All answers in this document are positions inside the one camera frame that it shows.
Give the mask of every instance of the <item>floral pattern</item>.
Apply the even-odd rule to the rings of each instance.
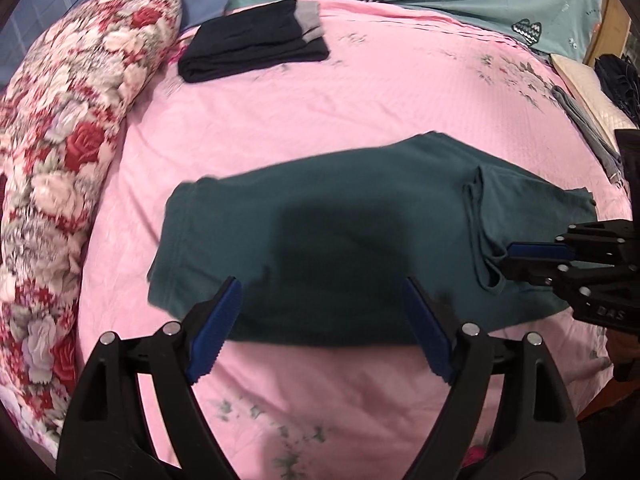
[[[120,123],[179,24],[180,0],[90,0],[34,42],[0,101],[0,400],[54,455],[76,383],[82,247]]]
[[[551,89],[554,83],[539,75],[531,63],[524,64],[506,56],[499,58],[486,54],[480,57],[478,77],[488,85],[503,83],[518,91],[518,94],[536,110],[540,110],[541,102],[549,102],[559,108]]]

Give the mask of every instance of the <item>cartoon print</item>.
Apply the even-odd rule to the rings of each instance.
[[[260,446],[265,439],[276,438],[278,445],[270,451],[268,460],[270,469],[284,480],[309,480],[308,471],[313,468],[317,447],[331,440],[334,431],[320,420],[302,425],[280,420],[256,399],[239,395],[232,389],[223,388],[217,399],[207,402],[216,412],[213,429],[217,424],[235,428],[232,441],[227,443],[231,455]]]
[[[511,25],[511,30],[520,34],[527,46],[531,46],[540,41],[542,36],[542,23],[531,23],[527,18]]]

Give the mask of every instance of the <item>red rose pattern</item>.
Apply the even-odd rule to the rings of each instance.
[[[10,124],[15,125],[13,130],[14,138],[12,142],[20,147],[20,156],[23,157],[16,166],[6,172],[8,182],[15,183],[16,171],[20,172],[22,178],[31,178],[33,167],[36,163],[43,161],[49,153],[56,152],[63,158],[62,171],[77,173],[84,165],[98,161],[100,147],[105,144],[115,142],[117,125],[124,118],[130,102],[127,100],[113,106],[109,100],[102,99],[104,88],[95,87],[95,81],[90,78],[90,66],[97,66],[104,63],[113,56],[124,56],[124,52],[112,53],[101,47],[98,42],[95,48],[85,51],[70,49],[68,52],[56,52],[54,42],[60,38],[61,34],[66,34],[66,26],[69,23],[79,23],[82,30],[93,30],[98,34],[105,35],[107,31],[119,30],[122,28],[142,28],[163,20],[164,30],[150,28],[145,31],[145,37],[152,36],[152,41],[145,44],[145,48],[136,54],[136,57],[126,59],[126,64],[137,62],[144,66],[149,74],[153,73],[162,61],[162,57],[167,53],[169,47],[174,42],[177,35],[178,17],[180,16],[180,0],[145,0],[146,6],[137,10],[130,16],[118,11],[129,2],[139,2],[140,0],[89,0],[82,6],[72,9],[61,22],[54,25],[57,34],[53,38],[44,38],[33,45],[34,52],[27,56],[23,62],[21,70],[12,80],[12,91],[7,95],[0,95],[0,129],[6,129]],[[39,63],[38,59],[47,59],[46,63]],[[61,112],[66,101],[60,100],[60,95],[54,95],[48,101],[46,107],[41,110],[30,111],[32,107],[18,106],[21,101],[29,103],[37,102],[44,94],[43,83],[50,80],[50,76],[55,73],[62,63],[69,60],[79,61],[71,64],[66,80],[66,88],[63,94],[75,99],[78,102],[86,103],[90,110],[91,120],[80,121],[73,131],[64,141],[52,141],[47,138],[52,120]],[[11,158],[13,152],[3,149],[2,156]],[[102,179],[100,172],[88,172],[94,179]],[[91,190],[94,195],[88,196],[92,203],[98,202],[98,189]],[[33,207],[15,206],[9,200],[3,204],[2,214],[9,221],[19,221],[20,223],[33,222],[34,220],[53,222],[44,213]],[[74,224],[60,226],[56,228],[65,235],[87,232],[90,225],[86,221],[76,221]],[[12,258],[26,264],[23,257],[17,253],[16,247],[11,246],[7,241],[3,241],[2,250],[12,251]],[[10,323],[15,322],[12,304],[23,307],[38,305],[37,310],[28,310],[31,316],[49,314],[54,317],[56,329],[59,333],[67,335],[57,342],[51,349],[54,358],[52,366],[52,380],[46,384],[34,384],[28,374],[25,355],[22,352],[22,342],[14,340],[10,330]],[[62,298],[52,294],[48,286],[36,286],[33,280],[18,278],[15,283],[15,298],[11,303],[0,303],[0,386],[5,386],[15,393],[18,403],[21,405],[22,414],[33,420],[31,428],[26,429],[25,421],[20,421],[20,411],[18,413],[9,411],[9,416],[17,426],[20,426],[25,434],[39,443],[46,443],[47,447],[55,447],[55,435],[60,432],[58,420],[53,420],[51,409],[53,407],[52,393],[55,392],[58,399],[63,403],[68,401],[68,395],[73,390],[77,380],[76,375],[76,309],[78,307],[78,297]]]
[[[151,7],[142,7],[131,15],[131,27],[142,28],[153,25],[162,16],[162,12]]]
[[[76,338],[73,332],[51,349],[53,354],[53,373],[66,386],[69,393],[76,384]]]
[[[66,138],[65,165],[79,171],[82,164],[98,161],[98,151],[104,142],[104,129],[98,124],[81,121]]]

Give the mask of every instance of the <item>wrinkled fabric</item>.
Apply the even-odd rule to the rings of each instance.
[[[631,60],[605,54],[596,60],[595,71],[602,91],[640,128],[640,77]]]
[[[322,61],[317,2],[282,0],[202,24],[178,61],[187,83],[201,83],[286,62]]]
[[[580,130],[593,155],[600,161],[610,183],[621,186],[624,174],[620,154],[599,135],[598,129],[591,121],[591,118],[573,97],[557,85],[551,89],[551,92],[558,104]]]
[[[567,307],[508,282],[511,242],[595,221],[565,191],[443,134],[330,153],[175,189],[149,303],[183,318],[227,276],[244,286],[230,338],[309,346],[414,344],[401,285],[418,278],[490,332]]]
[[[167,199],[204,175],[226,178],[437,130],[563,189],[587,187],[601,220],[631,218],[624,190],[609,183],[547,93],[562,80],[513,40],[429,10],[355,0],[320,6],[330,59],[190,85],[174,63],[180,42],[138,97],[82,270],[82,360],[107,330],[140,337],[174,319],[148,304],[146,272]],[[580,412],[611,377],[604,331],[567,309],[494,335],[519,340],[532,331],[544,337]],[[486,442],[501,385],[494,376],[474,444]],[[178,465],[150,377],[140,377],[140,389],[158,457]],[[250,480],[401,479],[449,391],[417,345],[235,341],[193,390],[225,456]]]

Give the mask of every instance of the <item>folded black cloth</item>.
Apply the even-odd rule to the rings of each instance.
[[[595,71],[602,91],[640,128],[640,78],[631,60],[605,54],[596,60]]]
[[[317,2],[282,0],[203,23],[178,61],[187,83],[199,83],[280,63],[322,61]]]

